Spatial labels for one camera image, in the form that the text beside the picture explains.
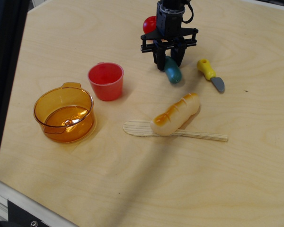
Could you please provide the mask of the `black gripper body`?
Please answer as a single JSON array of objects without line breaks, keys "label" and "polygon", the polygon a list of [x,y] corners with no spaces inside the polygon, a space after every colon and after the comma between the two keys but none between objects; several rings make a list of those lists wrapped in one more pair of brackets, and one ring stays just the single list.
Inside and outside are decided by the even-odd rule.
[{"label": "black gripper body", "polygon": [[196,45],[196,28],[184,28],[190,23],[194,11],[189,0],[160,0],[157,2],[156,29],[141,36],[142,52],[156,48],[174,49],[180,45]]}]

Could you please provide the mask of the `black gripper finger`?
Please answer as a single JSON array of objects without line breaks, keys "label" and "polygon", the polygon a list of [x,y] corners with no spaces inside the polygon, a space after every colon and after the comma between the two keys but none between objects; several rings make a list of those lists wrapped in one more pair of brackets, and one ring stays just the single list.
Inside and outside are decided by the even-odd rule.
[{"label": "black gripper finger", "polygon": [[154,63],[160,71],[164,71],[166,57],[165,51],[166,50],[164,48],[155,48],[152,51]]},{"label": "black gripper finger", "polygon": [[186,46],[180,46],[171,50],[171,58],[175,61],[178,67],[180,67],[184,58]]}]

